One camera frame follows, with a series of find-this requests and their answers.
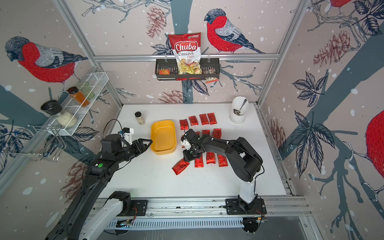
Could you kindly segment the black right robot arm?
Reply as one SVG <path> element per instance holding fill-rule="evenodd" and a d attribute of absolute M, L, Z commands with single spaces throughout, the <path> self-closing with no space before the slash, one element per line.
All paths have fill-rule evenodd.
<path fill-rule="evenodd" d="M 198 136 L 190 129 L 181 137 L 184 160 L 194 161 L 203 153 L 215 153 L 227 158 L 236 176 L 241 180 L 239 198 L 251 204 L 257 197 L 256 178 L 264 173 L 263 159 L 249 144 L 239 137 L 237 140 L 223 140 L 209 135 Z"/>

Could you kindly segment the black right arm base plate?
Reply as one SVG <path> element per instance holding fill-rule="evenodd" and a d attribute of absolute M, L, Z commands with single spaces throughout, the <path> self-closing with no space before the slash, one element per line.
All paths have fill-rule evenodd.
<path fill-rule="evenodd" d="M 226 199 L 225 209 L 228 215 L 266 215 L 264 200 L 256 195 L 251 203 L 247 203 L 238 196 L 237 198 Z"/>

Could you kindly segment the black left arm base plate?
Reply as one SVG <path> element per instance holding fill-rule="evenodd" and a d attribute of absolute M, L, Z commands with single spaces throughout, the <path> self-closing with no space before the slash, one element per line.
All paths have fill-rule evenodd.
<path fill-rule="evenodd" d="M 117 217 L 134 217 L 145 216 L 148 206 L 148 200 L 132 200 L 131 194 L 123 191 L 115 191 L 109 197 L 108 200 L 117 199 L 122 204 L 122 211 Z"/>

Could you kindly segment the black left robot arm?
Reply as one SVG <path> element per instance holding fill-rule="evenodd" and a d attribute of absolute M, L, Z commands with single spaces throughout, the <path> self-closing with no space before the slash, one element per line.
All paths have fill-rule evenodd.
<path fill-rule="evenodd" d="M 102 150 L 86 170 L 80 191 L 46 236 L 47 240 L 77 240 L 94 203 L 119 169 L 119 164 L 144 153 L 153 141 L 138 139 L 130 144 L 121 135 L 112 134 L 102 139 L 101 143 Z"/>

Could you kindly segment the yellow plastic storage box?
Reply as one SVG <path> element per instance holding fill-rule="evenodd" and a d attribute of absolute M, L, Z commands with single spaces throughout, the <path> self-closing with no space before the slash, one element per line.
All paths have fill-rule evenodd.
<path fill-rule="evenodd" d="M 175 123 L 172 120 L 162 120 L 151 126 L 151 150 L 156 155 L 171 154 L 176 150 L 177 137 Z"/>

